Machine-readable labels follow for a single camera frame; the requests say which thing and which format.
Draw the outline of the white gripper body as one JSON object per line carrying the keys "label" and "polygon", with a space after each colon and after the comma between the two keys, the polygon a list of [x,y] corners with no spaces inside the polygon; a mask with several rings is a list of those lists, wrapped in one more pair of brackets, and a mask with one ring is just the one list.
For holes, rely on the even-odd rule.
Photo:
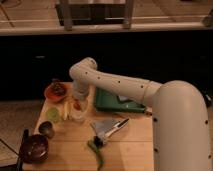
{"label": "white gripper body", "polygon": [[89,95],[89,86],[81,82],[73,82],[72,95],[77,100],[85,100]]}

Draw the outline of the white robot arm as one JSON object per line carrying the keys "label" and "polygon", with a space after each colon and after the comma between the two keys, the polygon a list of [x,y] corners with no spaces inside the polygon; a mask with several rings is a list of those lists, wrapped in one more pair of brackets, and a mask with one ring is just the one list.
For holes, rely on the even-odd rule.
{"label": "white robot arm", "polygon": [[152,109],[154,171],[213,171],[208,111],[194,85],[100,72],[91,57],[72,65],[69,75],[78,100],[94,85]]}

